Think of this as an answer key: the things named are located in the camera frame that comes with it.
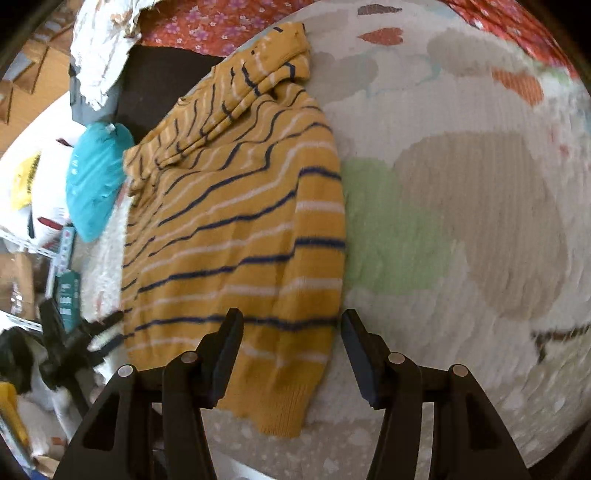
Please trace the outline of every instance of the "bedsheet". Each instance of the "bedsheet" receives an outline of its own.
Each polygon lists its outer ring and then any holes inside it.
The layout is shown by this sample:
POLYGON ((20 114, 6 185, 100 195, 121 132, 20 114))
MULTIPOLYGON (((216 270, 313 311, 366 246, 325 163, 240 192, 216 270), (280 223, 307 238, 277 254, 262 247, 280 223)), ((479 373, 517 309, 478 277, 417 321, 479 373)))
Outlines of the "bedsheet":
MULTIPOLYGON (((532 465, 591 407, 588 93, 436 0, 322 1, 291 19, 343 161, 343 308, 420 365, 467 365, 532 465)), ((118 304, 128 203, 86 252, 87 317, 118 304)), ((282 479, 365 478, 381 417, 338 337, 298 438, 203 412, 212 447, 282 479)), ((432 428, 425 406, 421 480, 432 428)))

